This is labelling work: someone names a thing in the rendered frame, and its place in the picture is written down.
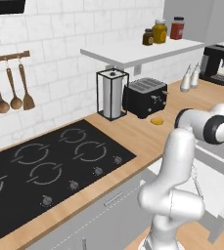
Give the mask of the grey drawer front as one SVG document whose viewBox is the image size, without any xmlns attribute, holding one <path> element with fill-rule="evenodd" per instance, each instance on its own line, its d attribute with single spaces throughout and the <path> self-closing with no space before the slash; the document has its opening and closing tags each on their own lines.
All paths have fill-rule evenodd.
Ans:
<svg viewBox="0 0 224 250">
<path fill-rule="evenodd" d="M 87 250 L 124 250 L 151 223 L 152 215 L 140 208 L 137 195 L 141 185 L 155 177 L 152 171 L 145 169 L 74 216 L 73 225 L 84 227 L 79 233 L 81 246 L 85 237 Z M 104 206 L 120 192 L 123 196 L 118 201 Z"/>
</svg>

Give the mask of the open grey drawer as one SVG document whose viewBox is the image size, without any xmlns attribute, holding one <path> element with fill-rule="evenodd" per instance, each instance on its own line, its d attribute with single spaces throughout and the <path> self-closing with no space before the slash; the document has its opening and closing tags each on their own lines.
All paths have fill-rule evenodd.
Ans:
<svg viewBox="0 0 224 250">
<path fill-rule="evenodd" d="M 210 232 L 207 240 L 214 243 L 224 231 L 224 144 L 210 146 L 198 143 L 194 165 L 205 204 L 199 223 Z"/>
</svg>

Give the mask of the white paper towel roll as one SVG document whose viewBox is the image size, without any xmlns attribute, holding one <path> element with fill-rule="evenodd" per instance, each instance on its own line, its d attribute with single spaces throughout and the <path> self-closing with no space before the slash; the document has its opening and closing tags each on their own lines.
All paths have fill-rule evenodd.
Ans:
<svg viewBox="0 0 224 250">
<path fill-rule="evenodd" d="M 104 116 L 115 119 L 121 113 L 122 75 L 115 70 L 105 72 L 103 78 Z"/>
</svg>

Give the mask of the black toaster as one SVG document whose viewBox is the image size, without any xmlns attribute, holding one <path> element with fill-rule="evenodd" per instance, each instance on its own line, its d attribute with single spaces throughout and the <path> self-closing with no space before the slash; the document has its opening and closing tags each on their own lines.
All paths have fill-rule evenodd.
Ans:
<svg viewBox="0 0 224 250">
<path fill-rule="evenodd" d="M 164 110 L 167 101 L 167 84 L 154 78 L 145 77 L 125 85 L 122 107 L 140 119 Z"/>
</svg>

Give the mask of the black hob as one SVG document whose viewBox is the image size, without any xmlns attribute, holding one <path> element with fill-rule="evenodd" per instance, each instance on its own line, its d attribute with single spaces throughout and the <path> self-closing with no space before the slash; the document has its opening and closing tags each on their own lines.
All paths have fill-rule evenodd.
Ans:
<svg viewBox="0 0 224 250">
<path fill-rule="evenodd" d="M 0 151 L 0 238 L 134 158 L 84 119 Z M 96 176 L 95 167 L 103 174 Z M 49 206 L 44 195 L 52 198 Z"/>
</svg>

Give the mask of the white shaker bottle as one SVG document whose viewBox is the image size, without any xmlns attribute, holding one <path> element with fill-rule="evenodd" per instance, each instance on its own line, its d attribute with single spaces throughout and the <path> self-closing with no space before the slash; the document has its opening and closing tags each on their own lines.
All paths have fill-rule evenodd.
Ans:
<svg viewBox="0 0 224 250">
<path fill-rule="evenodd" d="M 200 76 L 200 64 L 197 63 L 191 76 L 191 87 L 193 89 L 196 89 L 199 85 L 199 76 Z"/>
<path fill-rule="evenodd" d="M 181 92 L 188 92 L 190 90 L 190 81 L 191 81 L 191 67 L 188 66 L 180 85 Z"/>
</svg>

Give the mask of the wooden spatula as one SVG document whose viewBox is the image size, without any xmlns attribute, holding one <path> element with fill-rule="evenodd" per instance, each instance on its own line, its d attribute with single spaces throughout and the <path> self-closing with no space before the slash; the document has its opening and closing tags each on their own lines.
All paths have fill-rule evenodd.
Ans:
<svg viewBox="0 0 224 250">
<path fill-rule="evenodd" d="M 27 91 L 24 68 L 23 68 L 23 65 L 21 63 L 19 64 L 19 72 L 21 75 L 22 84 L 23 84 L 23 88 L 24 88 L 23 109 L 30 110 L 30 109 L 35 108 L 35 103 L 34 103 L 32 96 Z"/>
</svg>

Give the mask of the dark brown jar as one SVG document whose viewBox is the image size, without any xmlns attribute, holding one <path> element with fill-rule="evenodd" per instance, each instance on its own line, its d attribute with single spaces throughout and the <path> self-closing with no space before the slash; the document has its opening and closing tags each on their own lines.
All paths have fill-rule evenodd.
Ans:
<svg viewBox="0 0 224 250">
<path fill-rule="evenodd" d="M 145 46 L 150 46 L 154 43 L 153 30 L 151 28 L 146 28 L 145 33 L 143 34 L 142 44 Z"/>
</svg>

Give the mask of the yellow jar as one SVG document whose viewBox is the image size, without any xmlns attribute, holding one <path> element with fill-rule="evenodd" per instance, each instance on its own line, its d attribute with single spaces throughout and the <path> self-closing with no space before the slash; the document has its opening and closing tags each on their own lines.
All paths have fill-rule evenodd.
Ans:
<svg viewBox="0 0 224 250">
<path fill-rule="evenodd" d="M 166 40 L 167 26 L 165 20 L 156 20 L 153 26 L 154 42 L 157 44 L 164 43 Z"/>
</svg>

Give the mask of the red jar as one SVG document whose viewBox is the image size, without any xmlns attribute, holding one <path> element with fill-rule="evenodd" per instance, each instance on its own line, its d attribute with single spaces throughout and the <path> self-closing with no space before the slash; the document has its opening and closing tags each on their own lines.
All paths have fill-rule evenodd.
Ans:
<svg viewBox="0 0 224 250">
<path fill-rule="evenodd" d="M 174 40 L 179 40 L 183 36 L 184 30 L 184 18 L 175 17 L 171 24 L 170 38 Z"/>
</svg>

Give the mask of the black coffee machine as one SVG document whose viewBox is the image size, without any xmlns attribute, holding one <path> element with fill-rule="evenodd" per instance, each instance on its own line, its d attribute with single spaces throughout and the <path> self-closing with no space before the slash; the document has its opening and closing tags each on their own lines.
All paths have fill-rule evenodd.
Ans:
<svg viewBox="0 0 224 250">
<path fill-rule="evenodd" d="M 224 76 L 218 74 L 220 62 L 224 65 L 224 46 L 206 46 L 203 51 L 199 79 L 224 86 Z"/>
</svg>

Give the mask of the grey cupboard door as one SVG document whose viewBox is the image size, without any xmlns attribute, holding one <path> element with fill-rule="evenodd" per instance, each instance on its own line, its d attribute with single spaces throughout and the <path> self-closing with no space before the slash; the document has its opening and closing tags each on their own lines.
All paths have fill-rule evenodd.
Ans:
<svg viewBox="0 0 224 250">
<path fill-rule="evenodd" d="M 83 229 L 84 227 L 75 227 L 72 221 L 67 221 L 25 250 L 82 250 L 79 233 Z"/>
</svg>

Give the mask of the black range hood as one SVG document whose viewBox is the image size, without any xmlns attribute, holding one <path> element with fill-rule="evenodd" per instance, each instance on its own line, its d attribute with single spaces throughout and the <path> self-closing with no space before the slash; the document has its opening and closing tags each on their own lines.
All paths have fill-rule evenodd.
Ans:
<svg viewBox="0 0 224 250">
<path fill-rule="evenodd" d="M 22 14 L 25 0 L 0 0 L 0 15 Z"/>
</svg>

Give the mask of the white wall shelf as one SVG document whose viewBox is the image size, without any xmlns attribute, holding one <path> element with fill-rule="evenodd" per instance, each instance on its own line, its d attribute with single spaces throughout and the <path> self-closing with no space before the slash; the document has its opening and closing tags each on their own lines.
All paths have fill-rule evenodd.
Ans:
<svg viewBox="0 0 224 250">
<path fill-rule="evenodd" d="M 145 46 L 142 41 L 130 40 L 108 45 L 86 47 L 80 50 L 84 56 L 113 65 L 118 68 L 150 63 L 163 58 L 203 48 L 204 44 L 187 39 L 173 40 L 169 37 L 162 44 Z"/>
</svg>

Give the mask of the wooden wall rail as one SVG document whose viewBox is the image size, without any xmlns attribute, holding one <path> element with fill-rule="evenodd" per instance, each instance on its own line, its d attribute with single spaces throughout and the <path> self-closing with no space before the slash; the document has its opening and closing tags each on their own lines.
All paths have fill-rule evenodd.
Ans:
<svg viewBox="0 0 224 250">
<path fill-rule="evenodd" d="M 0 56 L 0 62 L 30 57 L 30 51 Z"/>
</svg>

